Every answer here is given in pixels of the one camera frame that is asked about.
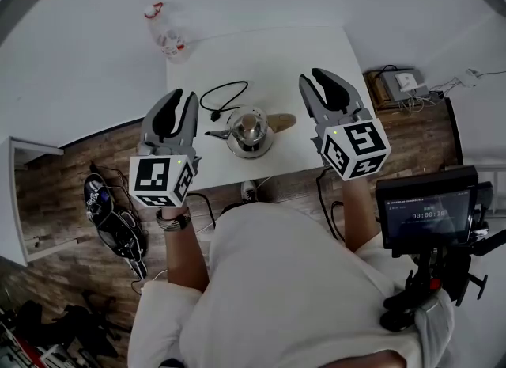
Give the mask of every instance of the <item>wristwatch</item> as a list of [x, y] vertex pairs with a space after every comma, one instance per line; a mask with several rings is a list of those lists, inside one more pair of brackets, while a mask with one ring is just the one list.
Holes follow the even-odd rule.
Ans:
[[164, 219], [161, 216], [161, 209], [157, 212], [157, 223], [158, 226], [164, 232], [176, 232], [179, 230], [183, 230], [186, 226], [188, 226], [191, 222], [190, 209], [187, 210], [183, 214], [178, 214], [173, 219]]

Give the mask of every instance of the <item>black stand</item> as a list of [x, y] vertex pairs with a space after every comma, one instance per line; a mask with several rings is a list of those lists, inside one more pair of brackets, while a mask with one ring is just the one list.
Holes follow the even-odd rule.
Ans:
[[414, 314], [437, 290], [445, 289], [452, 301], [460, 306], [469, 282], [479, 286], [478, 300], [483, 295], [488, 276], [483, 280], [469, 273], [471, 255], [484, 256], [497, 247], [506, 244], [506, 230], [494, 234], [489, 239], [475, 241], [472, 245], [437, 249], [436, 263], [430, 264], [432, 252], [420, 255], [417, 274], [413, 271], [406, 280], [406, 289], [385, 300], [387, 312], [381, 317], [381, 325], [391, 332], [401, 332], [414, 324]]

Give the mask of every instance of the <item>small white object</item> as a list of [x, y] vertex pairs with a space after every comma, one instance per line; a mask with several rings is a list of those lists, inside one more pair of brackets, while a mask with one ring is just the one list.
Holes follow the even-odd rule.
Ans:
[[188, 156], [130, 157], [129, 193], [145, 207], [181, 207], [194, 176]]
[[343, 180], [377, 173], [390, 152], [379, 119], [328, 127], [321, 151]]
[[416, 89], [421, 86], [421, 84], [418, 85], [417, 80], [414, 79], [414, 75], [412, 75], [411, 73], [396, 74], [395, 79], [397, 79], [397, 82], [399, 84], [402, 93], [410, 91], [411, 89]]
[[466, 88], [473, 88], [478, 85], [478, 76], [475, 70], [468, 68], [463, 73], [457, 76], [457, 79], [462, 82], [462, 85]]

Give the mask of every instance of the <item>electronic device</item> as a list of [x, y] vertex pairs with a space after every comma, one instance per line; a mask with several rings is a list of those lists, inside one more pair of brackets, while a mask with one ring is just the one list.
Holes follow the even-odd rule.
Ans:
[[493, 186], [478, 183], [472, 166], [377, 182], [384, 247], [393, 257], [416, 255], [418, 266], [406, 289], [384, 302], [382, 326], [393, 332], [411, 326], [415, 311], [440, 289], [459, 306], [472, 282], [480, 287], [480, 299], [488, 277], [469, 273], [471, 255], [484, 256], [506, 243], [506, 230], [484, 238], [492, 198]]
[[392, 101], [404, 101], [410, 97], [429, 95], [421, 72], [416, 69], [384, 71], [379, 76]]

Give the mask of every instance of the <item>black bag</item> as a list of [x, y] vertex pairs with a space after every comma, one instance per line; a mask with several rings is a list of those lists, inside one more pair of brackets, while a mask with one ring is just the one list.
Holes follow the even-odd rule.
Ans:
[[130, 209], [115, 203], [111, 187], [99, 174], [98, 167], [92, 163], [89, 168], [92, 173], [86, 177], [84, 186], [86, 215], [95, 225], [100, 239], [106, 246], [114, 254], [125, 259], [139, 279], [144, 279], [148, 273], [142, 261], [147, 251], [146, 239], [137, 211], [128, 194], [127, 179], [119, 170], [111, 169], [118, 173], [122, 182], [113, 188], [123, 190], [130, 202]]

